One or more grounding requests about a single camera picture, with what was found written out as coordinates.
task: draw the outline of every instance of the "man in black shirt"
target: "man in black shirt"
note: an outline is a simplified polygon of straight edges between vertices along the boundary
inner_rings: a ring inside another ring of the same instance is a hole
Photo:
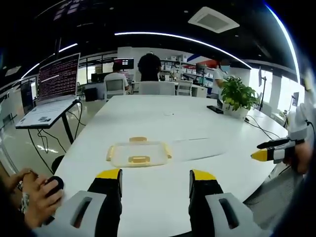
[[[158,81],[161,71],[160,59],[153,52],[148,52],[138,62],[138,70],[142,74],[141,81]]]

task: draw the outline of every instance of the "human hand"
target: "human hand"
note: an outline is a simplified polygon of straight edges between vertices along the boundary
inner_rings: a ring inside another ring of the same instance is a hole
[[[295,146],[295,155],[298,159],[297,172],[300,174],[305,174],[310,166],[310,161],[312,159],[313,150],[311,149],[309,143],[304,142]],[[285,158],[283,163],[291,165],[292,158]]]
[[[31,229],[40,227],[61,205],[60,199],[63,196],[63,190],[60,189],[53,195],[46,197],[58,185],[56,180],[45,184],[46,180],[46,177],[38,177],[28,190],[29,206],[25,213],[25,222]]]
[[[31,172],[32,172],[31,169],[24,168],[20,172],[10,176],[6,182],[6,187],[8,188],[8,190],[12,192],[15,189],[15,187],[18,185],[18,183],[23,180],[24,176]]]

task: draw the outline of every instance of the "potted plant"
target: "potted plant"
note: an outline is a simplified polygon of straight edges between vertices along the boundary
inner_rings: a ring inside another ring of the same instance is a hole
[[[245,86],[240,78],[229,76],[223,82],[222,96],[224,101],[224,113],[238,119],[244,119],[258,98],[256,91]]]

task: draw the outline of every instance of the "white flower pot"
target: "white flower pot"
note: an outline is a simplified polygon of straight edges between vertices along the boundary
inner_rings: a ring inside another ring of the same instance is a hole
[[[249,112],[249,110],[244,107],[239,108],[236,111],[233,111],[233,107],[229,104],[223,104],[223,111],[225,115],[229,115],[240,120],[244,120],[247,113]]]

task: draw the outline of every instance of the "led light strip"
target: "led light strip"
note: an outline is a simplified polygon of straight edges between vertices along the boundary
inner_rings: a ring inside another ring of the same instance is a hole
[[[72,45],[69,45],[69,46],[67,46],[67,47],[65,47],[65,48],[60,49],[59,52],[62,52],[62,51],[64,51],[64,50],[68,49],[68,48],[71,48],[71,47],[74,47],[74,46],[77,46],[77,45],[78,45],[77,43],[74,43],[74,44],[72,44]],[[36,68],[38,65],[39,65],[39,63],[37,63],[35,66],[33,66],[31,69],[29,69],[29,70],[21,77],[21,79],[23,79],[28,73],[30,73],[31,70],[33,70],[34,68]]]
[[[300,69],[298,67],[298,61],[297,61],[297,57],[296,57],[296,54],[295,54],[293,43],[291,41],[291,37],[290,37],[289,33],[287,32],[284,24],[278,18],[278,16],[272,11],[272,9],[268,5],[266,5],[266,7],[269,9],[269,11],[271,12],[272,16],[276,19],[277,23],[281,27],[281,30],[283,31],[283,34],[284,34],[284,36],[286,38],[288,46],[290,47],[290,50],[291,50],[291,53],[292,53],[292,57],[293,57],[293,60],[294,60],[295,71],[296,71],[296,76],[297,76],[297,82],[301,83]]]
[[[204,43],[204,42],[196,40],[196,39],[191,39],[191,38],[188,38],[188,37],[184,37],[184,36],[177,36],[177,35],[172,35],[172,34],[156,33],[156,32],[123,32],[123,33],[115,33],[115,35],[116,36],[123,36],[123,35],[157,35],[157,36],[170,36],[170,37],[180,38],[180,39],[183,39],[183,40],[189,40],[189,41],[193,41],[193,42],[200,43],[200,44],[206,45],[208,47],[214,48],[214,49],[216,49],[218,51],[221,51],[222,53],[227,54],[228,56],[240,61],[242,64],[246,65],[248,68],[252,69],[252,67],[250,65],[248,65],[247,63],[245,63],[241,59],[237,58],[236,56],[233,56],[232,54],[230,54],[230,53],[228,53],[228,52],[226,52],[226,51],[224,51],[224,50],[222,50],[222,49],[220,49],[218,47],[215,47],[213,45]]]

